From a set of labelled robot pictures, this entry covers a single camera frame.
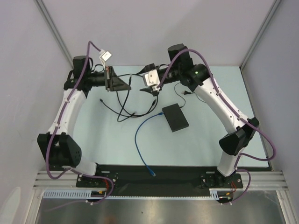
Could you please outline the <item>black network switch box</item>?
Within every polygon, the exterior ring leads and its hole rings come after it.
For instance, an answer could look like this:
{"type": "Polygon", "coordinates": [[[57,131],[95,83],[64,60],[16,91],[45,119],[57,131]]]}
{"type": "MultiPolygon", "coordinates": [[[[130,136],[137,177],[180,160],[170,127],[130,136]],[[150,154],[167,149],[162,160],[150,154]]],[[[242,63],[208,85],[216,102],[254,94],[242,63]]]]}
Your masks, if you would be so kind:
{"type": "Polygon", "coordinates": [[[189,123],[178,104],[163,107],[162,112],[164,113],[172,132],[182,130],[189,126],[189,123]]]}

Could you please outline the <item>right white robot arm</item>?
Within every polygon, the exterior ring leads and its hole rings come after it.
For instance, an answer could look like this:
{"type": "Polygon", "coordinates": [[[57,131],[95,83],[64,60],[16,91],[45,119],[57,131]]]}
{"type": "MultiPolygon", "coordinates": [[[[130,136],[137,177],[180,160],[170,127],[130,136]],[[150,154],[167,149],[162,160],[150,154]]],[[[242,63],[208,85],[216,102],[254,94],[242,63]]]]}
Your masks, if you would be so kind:
{"type": "Polygon", "coordinates": [[[219,187],[227,187],[236,172],[241,152],[252,140],[259,126],[257,118],[249,118],[242,113],[217,84],[203,56],[184,44],[168,48],[170,64],[160,69],[155,64],[146,65],[139,74],[142,75],[145,88],[142,91],[157,96],[165,84],[179,81],[197,96],[203,99],[224,125],[227,134],[219,141],[222,149],[219,173],[215,182],[219,187]],[[197,54],[203,63],[194,64],[190,53],[197,54]]]}

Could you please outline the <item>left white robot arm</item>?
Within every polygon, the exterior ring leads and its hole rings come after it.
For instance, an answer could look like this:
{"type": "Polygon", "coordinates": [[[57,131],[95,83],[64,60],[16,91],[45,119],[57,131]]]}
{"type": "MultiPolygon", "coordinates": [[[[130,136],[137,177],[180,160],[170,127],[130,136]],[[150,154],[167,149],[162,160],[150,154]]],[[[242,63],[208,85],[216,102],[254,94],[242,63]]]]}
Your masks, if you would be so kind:
{"type": "Polygon", "coordinates": [[[92,71],[87,56],[74,57],[73,70],[64,83],[63,101],[57,116],[47,133],[38,135],[37,143],[47,169],[52,166],[72,169],[87,175],[86,181],[97,187],[101,185],[103,175],[96,171],[97,163],[82,155],[80,146],[73,139],[80,109],[93,87],[105,87],[107,91],[131,90],[131,86],[116,75],[112,66],[102,72],[92,71]]]}

